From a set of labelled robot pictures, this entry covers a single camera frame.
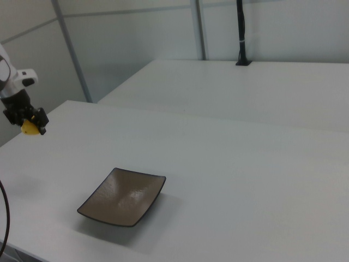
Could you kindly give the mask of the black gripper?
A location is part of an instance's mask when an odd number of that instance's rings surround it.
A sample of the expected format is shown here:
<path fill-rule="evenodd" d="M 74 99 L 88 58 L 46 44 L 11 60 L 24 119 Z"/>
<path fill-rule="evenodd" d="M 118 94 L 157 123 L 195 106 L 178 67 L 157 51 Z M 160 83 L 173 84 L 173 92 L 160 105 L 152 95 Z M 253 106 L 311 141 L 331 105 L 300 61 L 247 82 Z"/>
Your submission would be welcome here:
<path fill-rule="evenodd" d="M 36 127 L 41 135 L 46 133 L 46 125 L 49 123 L 47 114 L 43 108 L 35 109 L 31 105 L 30 97 L 26 90 L 21 90 L 10 97 L 1 98 L 4 104 L 4 115 L 12 125 L 22 126 L 24 120 L 36 122 Z"/>

